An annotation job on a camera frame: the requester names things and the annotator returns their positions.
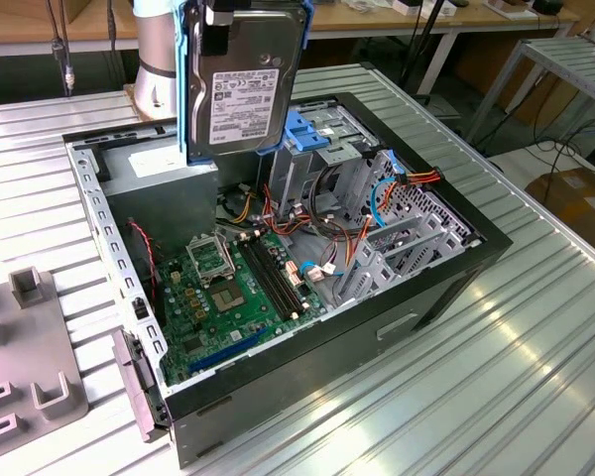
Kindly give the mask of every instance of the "metal table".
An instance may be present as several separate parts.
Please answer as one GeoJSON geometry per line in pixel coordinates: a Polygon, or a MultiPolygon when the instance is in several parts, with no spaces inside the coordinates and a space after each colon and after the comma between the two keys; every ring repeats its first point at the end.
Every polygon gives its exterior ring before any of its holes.
{"type": "Polygon", "coordinates": [[[545,69],[589,96],[588,101],[584,101],[580,112],[576,114],[578,120],[591,105],[592,99],[595,100],[594,43],[580,37],[520,40],[498,74],[494,84],[487,92],[485,99],[478,107],[467,132],[467,142],[474,139],[487,114],[496,103],[496,99],[498,99],[507,81],[509,81],[518,63],[523,58],[533,60],[535,67],[521,89],[516,93],[508,107],[508,111],[522,102],[545,69]]]}
{"type": "MultiPolygon", "coordinates": [[[[303,71],[347,90],[514,241],[439,321],[182,474],[595,474],[595,251],[376,70],[303,71]]],[[[0,458],[0,474],[178,474],[141,441],[111,350],[120,325],[60,134],[137,121],[122,93],[0,106],[0,281],[51,270],[90,412],[0,458]]]]}

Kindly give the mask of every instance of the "blue plastic clip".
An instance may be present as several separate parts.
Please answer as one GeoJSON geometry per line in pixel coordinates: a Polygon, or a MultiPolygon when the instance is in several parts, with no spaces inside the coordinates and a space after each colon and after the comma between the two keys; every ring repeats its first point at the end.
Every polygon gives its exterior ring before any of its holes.
{"type": "Polygon", "coordinates": [[[314,151],[330,144],[328,138],[320,136],[312,124],[297,111],[289,111],[285,134],[295,142],[300,152],[314,151]]]}

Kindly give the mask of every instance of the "red wire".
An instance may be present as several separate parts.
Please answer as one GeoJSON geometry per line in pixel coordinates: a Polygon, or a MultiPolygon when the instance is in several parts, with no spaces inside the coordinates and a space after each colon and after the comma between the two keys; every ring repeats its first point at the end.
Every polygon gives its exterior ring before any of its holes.
{"type": "Polygon", "coordinates": [[[150,245],[150,238],[148,238],[148,235],[146,234],[146,232],[143,231],[143,228],[141,228],[134,221],[130,221],[129,223],[135,230],[137,230],[141,234],[141,237],[143,238],[143,242],[146,244],[146,248],[148,248],[148,259],[150,261],[150,281],[152,282],[152,303],[154,303],[155,296],[156,296],[155,289],[157,288],[157,283],[156,283],[156,279],[155,279],[155,275],[156,275],[155,260],[152,255],[152,246],[150,245]]]}

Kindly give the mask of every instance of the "aluminum extrusion table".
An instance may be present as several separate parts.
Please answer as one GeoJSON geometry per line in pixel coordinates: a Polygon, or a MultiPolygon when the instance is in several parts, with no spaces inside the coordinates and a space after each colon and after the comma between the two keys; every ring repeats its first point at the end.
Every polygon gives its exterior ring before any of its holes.
{"type": "MultiPolygon", "coordinates": [[[[375,70],[301,72],[354,92],[514,245],[447,313],[182,474],[595,474],[595,252],[375,70]]],[[[123,93],[0,106],[0,281],[50,270],[90,402],[0,474],[179,474],[143,443],[111,350],[120,320],[60,134],[138,120],[123,93]]]]}
{"type": "Polygon", "coordinates": [[[521,86],[521,89],[516,93],[508,110],[512,110],[522,102],[535,84],[536,79],[540,77],[545,69],[589,96],[588,101],[584,101],[580,111],[576,114],[578,120],[581,119],[583,112],[591,105],[591,99],[595,100],[594,43],[580,37],[520,40],[498,74],[494,84],[487,92],[485,99],[478,107],[467,132],[467,142],[471,143],[475,138],[487,114],[489,114],[507,81],[509,81],[523,58],[533,60],[535,67],[528,79],[523,83],[523,86],[521,86]]]}

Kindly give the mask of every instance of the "metal bracket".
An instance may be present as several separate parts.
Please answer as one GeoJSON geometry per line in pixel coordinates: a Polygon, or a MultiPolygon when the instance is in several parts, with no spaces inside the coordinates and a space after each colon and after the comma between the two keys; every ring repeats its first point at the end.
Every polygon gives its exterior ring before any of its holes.
{"type": "Polygon", "coordinates": [[[164,436],[167,430],[155,423],[146,396],[146,390],[155,386],[150,365],[145,357],[140,358],[139,361],[135,360],[129,349],[129,345],[132,345],[131,341],[129,342],[131,338],[123,330],[117,330],[112,334],[112,340],[114,341],[112,353],[121,372],[121,379],[128,393],[130,407],[135,414],[141,437],[146,443],[151,443],[164,436]]]}

